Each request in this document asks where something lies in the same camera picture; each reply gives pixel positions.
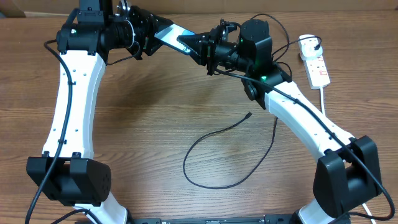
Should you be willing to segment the Samsung Galaxy smartphone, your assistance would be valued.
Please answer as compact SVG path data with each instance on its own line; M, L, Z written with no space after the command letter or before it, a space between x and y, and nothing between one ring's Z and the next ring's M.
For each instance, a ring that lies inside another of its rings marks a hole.
M185 55L189 55L191 52L191 49L186 47L185 45L181 44L178 40L177 37L180 35L194 35L195 33L187 30L183 27L180 27L176 24L172 24L171 26L168 26L164 30L155 33L154 37L159 39L164 45L167 45L168 47L182 53Z

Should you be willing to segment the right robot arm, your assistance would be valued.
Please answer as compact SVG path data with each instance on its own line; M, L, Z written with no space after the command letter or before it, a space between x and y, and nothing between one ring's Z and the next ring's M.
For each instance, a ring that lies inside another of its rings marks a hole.
M183 32L178 41L208 74L239 78L248 98L283 121L317 163L313 201L291 223L349 223L356 207L384 193L378 151L367 137L339 128L302 95L273 59L266 21L221 21L209 32Z

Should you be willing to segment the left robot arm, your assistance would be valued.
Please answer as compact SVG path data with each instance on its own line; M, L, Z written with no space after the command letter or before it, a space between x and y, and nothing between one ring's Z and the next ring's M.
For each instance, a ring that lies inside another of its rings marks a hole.
M174 46L184 28L121 1L80 1L57 32L53 55L60 83L49 136L26 171L38 194L84 213L92 223L132 223L130 211L111 193L111 169L94 158L93 121L109 52L126 49L132 58Z

